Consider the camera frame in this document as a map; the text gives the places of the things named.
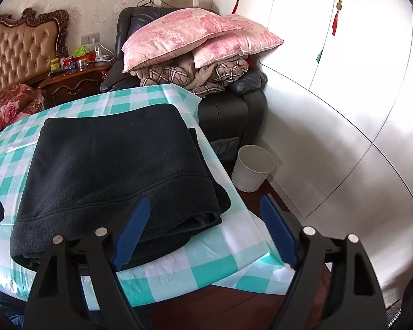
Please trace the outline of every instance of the metal bolt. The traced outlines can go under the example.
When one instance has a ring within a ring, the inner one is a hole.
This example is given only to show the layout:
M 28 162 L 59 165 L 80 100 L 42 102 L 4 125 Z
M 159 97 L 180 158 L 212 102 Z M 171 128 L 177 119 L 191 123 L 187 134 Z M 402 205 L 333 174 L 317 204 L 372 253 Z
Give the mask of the metal bolt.
M 53 237 L 52 242 L 54 242 L 54 244 L 60 244 L 61 242 L 63 242 L 63 236 L 58 235 Z
M 107 228 L 106 227 L 100 227 L 95 231 L 95 235 L 98 237 L 105 236 L 107 234 Z
M 303 228 L 303 232 L 305 233 L 305 235 L 313 236 L 317 231 L 311 226 L 306 226 Z
M 358 243 L 358 241 L 359 241 L 358 236 L 355 235 L 355 234 L 353 234 L 353 233 L 350 233 L 350 234 L 347 236 L 347 239 L 348 239 L 350 242 L 352 242 L 352 243 Z

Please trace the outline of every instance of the carved wooden headboard frame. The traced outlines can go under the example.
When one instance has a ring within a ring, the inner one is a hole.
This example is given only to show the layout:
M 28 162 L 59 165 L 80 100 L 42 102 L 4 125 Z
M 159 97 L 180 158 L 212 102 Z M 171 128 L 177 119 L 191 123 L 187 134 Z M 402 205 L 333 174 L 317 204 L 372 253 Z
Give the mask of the carved wooden headboard frame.
M 56 10 L 49 13 L 42 13 L 35 17 L 37 11 L 30 7 L 25 8 L 22 16 L 14 20 L 11 14 L 0 15 L 0 24 L 7 27 L 15 27 L 26 23 L 30 27 L 37 27 L 49 21 L 55 21 L 58 28 L 58 36 L 55 44 L 55 53 L 58 57 L 67 57 L 66 38 L 67 28 L 69 26 L 69 14 L 66 10 Z

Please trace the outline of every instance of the folded black fleece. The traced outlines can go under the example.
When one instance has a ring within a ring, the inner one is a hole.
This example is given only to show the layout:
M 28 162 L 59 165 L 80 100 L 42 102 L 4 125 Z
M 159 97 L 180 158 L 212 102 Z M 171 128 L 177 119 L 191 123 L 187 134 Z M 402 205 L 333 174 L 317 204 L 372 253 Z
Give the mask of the folded black fleece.
M 36 270 L 55 235 L 77 240 L 150 198 L 151 215 L 123 269 L 183 246 L 221 223 L 230 206 L 171 104 L 91 118 L 47 119 L 40 132 L 10 243 Z

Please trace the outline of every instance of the white wastebasket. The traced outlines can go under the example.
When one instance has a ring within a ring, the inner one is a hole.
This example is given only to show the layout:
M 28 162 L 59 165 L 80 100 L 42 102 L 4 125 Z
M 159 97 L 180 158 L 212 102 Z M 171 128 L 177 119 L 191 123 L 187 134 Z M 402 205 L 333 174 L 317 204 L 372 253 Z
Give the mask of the white wastebasket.
M 272 156 L 260 146 L 242 146 L 232 171 L 232 183 L 243 192 L 257 191 L 274 165 Z

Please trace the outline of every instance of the wooden floor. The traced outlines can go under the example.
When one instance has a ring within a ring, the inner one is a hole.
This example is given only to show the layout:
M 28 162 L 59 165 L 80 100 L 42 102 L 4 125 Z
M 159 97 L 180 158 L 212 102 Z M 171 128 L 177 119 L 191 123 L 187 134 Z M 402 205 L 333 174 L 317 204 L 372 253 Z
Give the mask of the wooden floor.
M 271 193 L 284 211 L 286 205 L 265 181 L 260 189 L 250 194 L 239 194 L 245 205 L 260 216 L 260 198 Z M 328 287 L 329 270 L 324 266 L 314 307 L 307 324 L 315 324 Z M 241 290 L 206 286 L 189 294 L 178 296 L 150 306 L 154 330 L 265 330 L 269 327 L 284 296 L 250 293 Z

